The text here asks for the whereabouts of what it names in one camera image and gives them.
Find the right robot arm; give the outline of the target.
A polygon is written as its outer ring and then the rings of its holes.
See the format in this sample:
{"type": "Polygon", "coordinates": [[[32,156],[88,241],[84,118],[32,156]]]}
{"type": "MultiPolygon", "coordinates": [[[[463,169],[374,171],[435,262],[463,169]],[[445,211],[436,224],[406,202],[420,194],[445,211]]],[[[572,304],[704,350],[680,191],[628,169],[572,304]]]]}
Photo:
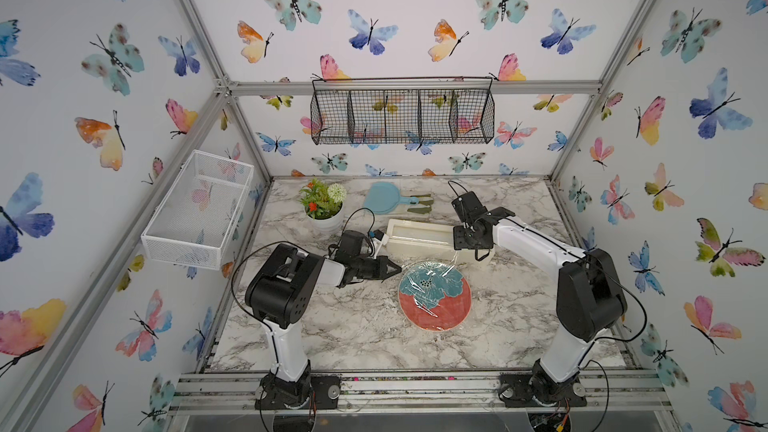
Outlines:
{"type": "Polygon", "coordinates": [[[557,286],[554,339],[529,372],[500,377],[500,400],[508,408],[584,406],[586,399],[576,392],[580,368],[595,342],[627,310],[610,254],[559,241],[517,220],[505,207],[486,208],[470,191],[451,205],[460,220],[453,228],[455,250],[473,251],[478,262],[494,247],[509,250],[548,273],[557,286]]]}

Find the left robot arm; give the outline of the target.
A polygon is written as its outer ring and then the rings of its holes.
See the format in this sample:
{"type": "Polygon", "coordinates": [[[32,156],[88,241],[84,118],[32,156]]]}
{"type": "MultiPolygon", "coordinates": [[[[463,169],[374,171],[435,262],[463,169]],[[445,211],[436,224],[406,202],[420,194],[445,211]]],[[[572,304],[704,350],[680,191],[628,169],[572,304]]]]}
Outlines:
{"type": "Polygon", "coordinates": [[[271,243],[270,255],[249,283],[241,303],[267,336],[273,365],[261,380],[263,408],[296,409],[315,398],[312,368],[302,344],[300,320],[319,285],[344,288],[384,281],[402,267],[380,253],[389,236],[377,230],[345,231],[328,257],[287,241],[271,243]]]}

